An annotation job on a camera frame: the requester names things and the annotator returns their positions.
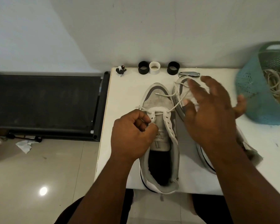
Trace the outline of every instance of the white shoelace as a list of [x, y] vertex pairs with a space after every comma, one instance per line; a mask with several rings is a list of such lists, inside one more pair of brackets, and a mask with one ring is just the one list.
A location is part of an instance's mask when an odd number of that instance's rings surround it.
[[[171, 94], [171, 95], [165, 95], [165, 94], [160, 94], [160, 93], [156, 93], [156, 94], [157, 94], [157, 95], [160, 95], [160, 96], [162, 96], [162, 97], [173, 97], [173, 96], [177, 93], [177, 91], [178, 91], [178, 87], [177, 87], [176, 84], [180, 84], [180, 85], [183, 85], [183, 86], [189, 88], [189, 86], [186, 85], [186, 84], [184, 84], [184, 83], [181, 83], [181, 82], [174, 82], [174, 90], [175, 90], [175, 92], [174, 92], [173, 94]], [[186, 97], [186, 95], [189, 93], [189, 91], [190, 91], [190, 90], [188, 90], [188, 91], [186, 92], [186, 94], [185, 94], [182, 98], [180, 98], [179, 96], [177, 96], [177, 99], [178, 99], [177, 104], [176, 104], [172, 109], [170, 109], [169, 111], [167, 111], [167, 113], [169, 113], [169, 112], [171, 112], [173, 109], [175, 109], [175, 108], [183, 101], [183, 99]], [[147, 109], [143, 108], [142, 106], [137, 106], [136, 108], [138, 108], [139, 110], [143, 110], [143, 111], [145, 111], [145, 112], [151, 114], [151, 112], [149, 112]]]
[[265, 79], [270, 87], [270, 91], [274, 97], [280, 94], [280, 72], [273, 69], [263, 71]]

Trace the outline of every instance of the basket handle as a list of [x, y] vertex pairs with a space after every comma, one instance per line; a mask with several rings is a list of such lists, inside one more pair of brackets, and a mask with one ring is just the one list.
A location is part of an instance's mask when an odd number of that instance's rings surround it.
[[264, 44], [259, 49], [259, 52], [266, 52], [268, 50], [270, 50], [270, 51], [280, 51], [280, 41], [272, 41], [272, 42], [268, 42], [268, 43]]

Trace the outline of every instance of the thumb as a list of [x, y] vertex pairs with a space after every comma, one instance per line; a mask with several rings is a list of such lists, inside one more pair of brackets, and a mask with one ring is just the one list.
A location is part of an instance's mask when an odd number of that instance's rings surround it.
[[242, 94], [238, 95], [238, 97], [237, 97], [237, 104], [233, 108], [234, 114], [235, 114], [235, 118], [238, 118], [242, 114], [244, 114], [245, 111], [246, 111], [246, 108], [247, 108], [247, 101], [246, 101], [245, 97]]
[[196, 116], [195, 105], [189, 99], [184, 99], [183, 104], [184, 104], [183, 110], [186, 115], [185, 122], [192, 123]]
[[145, 131], [142, 132], [146, 141], [149, 143], [149, 145], [151, 143], [153, 143], [153, 140], [157, 136], [158, 130], [159, 130], [159, 128], [157, 127], [157, 125], [154, 123], [151, 123], [148, 125], [148, 127], [145, 129]]

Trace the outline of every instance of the white wall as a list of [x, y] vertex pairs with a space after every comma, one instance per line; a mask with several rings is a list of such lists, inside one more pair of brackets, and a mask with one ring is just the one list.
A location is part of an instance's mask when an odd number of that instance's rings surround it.
[[272, 40], [280, 0], [0, 0], [0, 71], [241, 67]]

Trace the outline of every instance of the black insole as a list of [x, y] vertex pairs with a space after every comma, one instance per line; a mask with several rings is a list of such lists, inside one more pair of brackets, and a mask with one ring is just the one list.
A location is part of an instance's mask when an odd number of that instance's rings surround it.
[[166, 186], [172, 175], [170, 151], [149, 151], [148, 169], [157, 183]]

